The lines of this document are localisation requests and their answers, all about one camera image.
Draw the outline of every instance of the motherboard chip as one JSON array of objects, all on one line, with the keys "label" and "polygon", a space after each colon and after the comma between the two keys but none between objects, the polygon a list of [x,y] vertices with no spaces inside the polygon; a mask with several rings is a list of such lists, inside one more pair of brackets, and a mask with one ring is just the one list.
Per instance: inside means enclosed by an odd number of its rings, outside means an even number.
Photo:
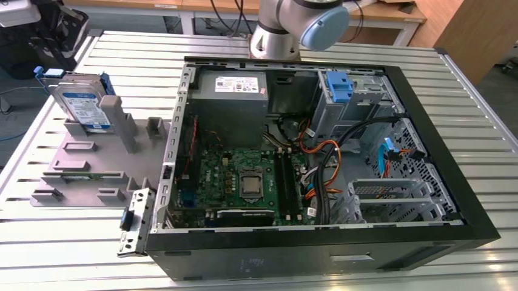
[{"label": "motherboard chip", "polygon": [[242,193],[260,193],[260,178],[242,177]]},{"label": "motherboard chip", "polygon": [[262,197],[261,169],[241,169],[238,171],[238,197],[249,203]]}]

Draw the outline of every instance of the wooden desk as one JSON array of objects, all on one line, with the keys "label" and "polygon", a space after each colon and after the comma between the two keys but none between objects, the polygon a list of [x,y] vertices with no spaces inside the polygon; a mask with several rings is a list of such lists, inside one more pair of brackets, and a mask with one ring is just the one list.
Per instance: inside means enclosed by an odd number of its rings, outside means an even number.
[{"label": "wooden desk", "polygon": [[[260,0],[244,1],[242,12],[248,20],[257,20]],[[216,18],[209,0],[63,0],[63,4],[85,13],[176,16],[181,19],[184,34],[192,35],[194,18]],[[233,0],[214,0],[222,19],[237,19]],[[351,13],[349,26],[359,25],[359,10]],[[420,23],[425,21],[417,8],[411,14],[397,10],[397,5],[376,2],[363,7],[363,27],[400,30],[393,45],[407,46]]]}]

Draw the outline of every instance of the aluminum table surface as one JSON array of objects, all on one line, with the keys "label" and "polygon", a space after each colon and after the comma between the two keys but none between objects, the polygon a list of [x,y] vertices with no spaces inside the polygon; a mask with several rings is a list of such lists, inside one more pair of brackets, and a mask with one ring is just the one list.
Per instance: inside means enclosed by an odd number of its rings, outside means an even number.
[{"label": "aluminum table surface", "polygon": [[[245,58],[238,38],[104,32],[75,72],[109,74],[133,118],[170,118],[182,57]],[[31,190],[63,136],[51,98],[0,174],[0,289],[513,290],[518,289],[516,140],[447,56],[428,48],[336,44],[304,61],[397,65],[501,238],[408,272],[173,282],[150,258],[117,258],[121,209],[33,208]]]}]

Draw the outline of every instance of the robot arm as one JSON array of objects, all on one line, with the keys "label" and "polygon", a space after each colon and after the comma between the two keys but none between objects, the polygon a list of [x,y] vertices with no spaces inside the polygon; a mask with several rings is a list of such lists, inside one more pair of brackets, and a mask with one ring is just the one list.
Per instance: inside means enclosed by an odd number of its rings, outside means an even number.
[{"label": "robot arm", "polygon": [[257,59],[296,59],[298,42],[325,50],[348,28],[343,0],[261,0],[258,23],[249,43]]}]

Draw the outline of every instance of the sticker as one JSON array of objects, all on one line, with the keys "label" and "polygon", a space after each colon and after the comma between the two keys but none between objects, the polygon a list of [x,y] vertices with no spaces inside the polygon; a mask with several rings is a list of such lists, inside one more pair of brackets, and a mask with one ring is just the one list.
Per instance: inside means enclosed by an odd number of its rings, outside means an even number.
[{"label": "sticker", "polygon": [[176,9],[176,5],[165,5],[165,4],[154,4],[156,8],[168,8],[168,9]]},{"label": "sticker", "polygon": [[404,22],[421,22],[421,19],[404,18]]},{"label": "sticker", "polygon": [[306,208],[306,216],[316,217],[316,209],[308,207]]},{"label": "sticker", "polygon": [[254,77],[217,77],[216,92],[258,93],[258,79]]},{"label": "sticker", "polygon": [[97,96],[90,93],[62,93],[63,101],[78,123],[90,129],[109,128],[108,118],[98,108]]},{"label": "sticker", "polygon": [[313,132],[309,128],[305,129],[305,133],[306,133],[306,135],[310,136],[310,137],[314,136],[314,132]]}]

